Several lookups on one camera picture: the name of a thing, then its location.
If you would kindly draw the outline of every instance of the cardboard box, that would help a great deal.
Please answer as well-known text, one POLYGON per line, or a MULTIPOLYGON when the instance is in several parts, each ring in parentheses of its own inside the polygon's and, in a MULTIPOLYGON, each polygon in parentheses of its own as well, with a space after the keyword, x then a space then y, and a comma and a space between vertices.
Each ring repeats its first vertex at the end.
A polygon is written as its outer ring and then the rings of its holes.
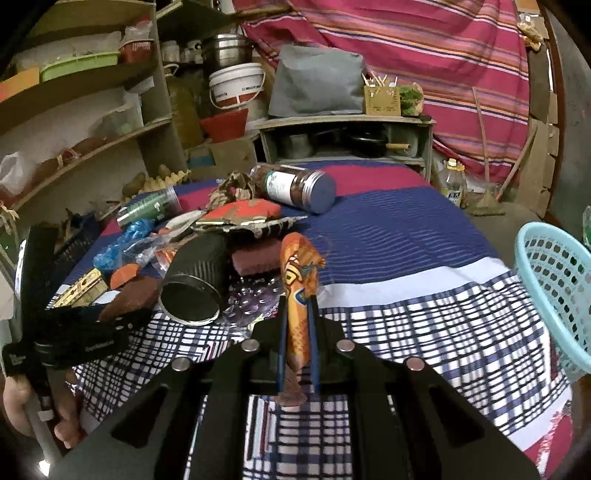
POLYGON ((0 102, 28 88, 39 85, 39 68, 25 70, 0 82, 0 102))
POLYGON ((192 181, 225 179, 235 170, 250 173, 256 165, 255 146, 249 137, 209 143, 196 148, 202 147, 209 149, 215 165, 192 168, 190 175, 192 181))
POLYGON ((560 146, 560 130, 554 125, 548 125, 548 153, 550 155, 558 155, 558 147, 560 146))
POLYGON ((250 173, 256 165, 255 146, 248 137, 212 143, 209 145, 209 150, 216 166, 220 167, 226 175, 235 170, 250 173))
POLYGON ((400 116, 398 87, 363 87, 367 115, 400 116))
POLYGON ((558 97, 554 92, 550 92, 550 106, 548 107, 548 123, 558 123, 558 97))
POLYGON ((556 159, 550 154, 546 155, 546 162, 544 163, 544 175, 542 176, 542 186, 547 189, 552 186, 555 165, 556 159))

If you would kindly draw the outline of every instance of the pot handle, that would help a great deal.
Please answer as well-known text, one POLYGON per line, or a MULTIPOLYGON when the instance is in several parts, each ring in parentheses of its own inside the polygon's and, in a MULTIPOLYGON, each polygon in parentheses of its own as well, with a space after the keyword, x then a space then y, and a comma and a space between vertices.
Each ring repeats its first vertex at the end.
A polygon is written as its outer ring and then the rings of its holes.
POLYGON ((212 98, 212 87, 209 88, 209 101, 212 103, 212 105, 216 108, 219 108, 220 110, 231 110, 232 108, 236 108, 239 106, 245 106, 248 105, 249 103, 251 103, 254 99, 256 99, 256 97, 258 97, 258 94, 262 92, 263 88, 265 87, 265 78, 267 78, 267 74, 265 72, 262 73, 262 82, 261 82, 261 89, 255 94, 254 97, 248 99, 246 102, 243 103, 237 103, 235 105, 226 105, 226 106, 219 106, 216 101, 212 98))

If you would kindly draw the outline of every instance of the glass jar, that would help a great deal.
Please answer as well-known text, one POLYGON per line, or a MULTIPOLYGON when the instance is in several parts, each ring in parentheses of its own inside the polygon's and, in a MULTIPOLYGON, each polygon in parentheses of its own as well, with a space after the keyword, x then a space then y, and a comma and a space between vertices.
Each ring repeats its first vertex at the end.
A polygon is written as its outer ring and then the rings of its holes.
POLYGON ((324 213, 335 203, 335 181, 323 171, 259 163, 251 177, 257 194, 269 200, 313 213, 324 213))

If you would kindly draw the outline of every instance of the metal screw head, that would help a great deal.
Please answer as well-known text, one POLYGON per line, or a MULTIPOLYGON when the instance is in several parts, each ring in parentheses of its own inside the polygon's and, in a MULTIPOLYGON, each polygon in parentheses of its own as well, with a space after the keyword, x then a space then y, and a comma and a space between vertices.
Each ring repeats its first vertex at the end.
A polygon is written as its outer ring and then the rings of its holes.
POLYGON ((242 343, 242 350, 245 352, 256 352, 260 347, 261 344, 256 341, 254 338, 249 338, 248 340, 244 340, 242 343))
POLYGON ((425 362, 417 356, 408 358, 406 364, 407 367, 413 372, 420 372, 423 368, 425 368, 425 362))
POLYGON ((355 349, 353 340, 343 339, 336 342, 336 349, 341 353, 349 353, 355 349))
POLYGON ((173 370, 177 372, 184 372, 191 366, 191 360, 186 356, 178 356, 173 360, 173 370))

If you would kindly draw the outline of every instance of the bottle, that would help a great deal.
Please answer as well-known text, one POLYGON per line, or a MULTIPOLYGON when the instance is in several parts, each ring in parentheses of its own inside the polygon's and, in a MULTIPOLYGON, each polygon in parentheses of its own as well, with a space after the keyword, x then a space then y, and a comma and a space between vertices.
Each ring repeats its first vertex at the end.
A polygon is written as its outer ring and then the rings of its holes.
POLYGON ((455 158, 445 162, 446 179, 441 186, 441 193, 447 197, 456 207, 459 207, 465 195, 464 187, 464 165, 455 158))
POLYGON ((324 213, 335 202, 335 181, 323 171, 259 163, 251 178, 258 195, 308 212, 324 213))

